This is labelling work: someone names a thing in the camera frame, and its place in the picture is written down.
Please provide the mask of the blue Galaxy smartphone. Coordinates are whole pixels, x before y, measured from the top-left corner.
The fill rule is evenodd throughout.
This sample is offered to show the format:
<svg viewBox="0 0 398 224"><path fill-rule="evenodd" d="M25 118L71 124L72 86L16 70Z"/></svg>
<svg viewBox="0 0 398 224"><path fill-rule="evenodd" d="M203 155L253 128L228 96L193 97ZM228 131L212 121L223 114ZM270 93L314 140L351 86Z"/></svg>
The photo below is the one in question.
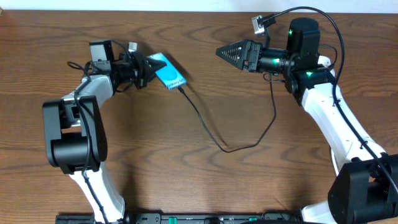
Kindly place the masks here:
<svg viewBox="0 0 398 224"><path fill-rule="evenodd" d="M173 90L186 84L187 80L164 54L157 53L149 55L148 58L165 62L165 66L156 71L155 74L157 75L157 78L164 84L166 89Z"/></svg>

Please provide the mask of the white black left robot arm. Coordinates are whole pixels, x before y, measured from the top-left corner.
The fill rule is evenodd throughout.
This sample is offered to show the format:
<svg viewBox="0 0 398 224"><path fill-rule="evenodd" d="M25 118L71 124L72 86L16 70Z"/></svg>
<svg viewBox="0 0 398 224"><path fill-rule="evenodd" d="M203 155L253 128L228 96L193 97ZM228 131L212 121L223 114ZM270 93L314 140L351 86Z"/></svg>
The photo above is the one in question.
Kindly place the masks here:
<svg viewBox="0 0 398 224"><path fill-rule="evenodd" d="M134 42L123 45L116 57L113 44L115 40L91 41L90 61L67 63L83 73L80 84L42 105L47 160L78 184L93 209L91 215L57 215L56 223L136 222L105 164L108 143L100 108L121 92L121 84L144 88L167 64L142 55Z"/></svg>

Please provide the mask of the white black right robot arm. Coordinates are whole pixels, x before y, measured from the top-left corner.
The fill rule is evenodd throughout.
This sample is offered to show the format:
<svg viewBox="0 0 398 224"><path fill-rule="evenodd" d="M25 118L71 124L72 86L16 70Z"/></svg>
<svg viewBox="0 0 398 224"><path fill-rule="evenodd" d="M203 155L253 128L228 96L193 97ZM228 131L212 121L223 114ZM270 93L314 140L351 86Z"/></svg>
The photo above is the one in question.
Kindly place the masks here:
<svg viewBox="0 0 398 224"><path fill-rule="evenodd" d="M311 223L368 223L397 216L397 156L367 134L344 101L331 62L319 54L318 22L291 21L287 46L241 40L216 50L240 70L281 74L287 91L315 120L328 144L336 179L324 202L303 207Z"/></svg>

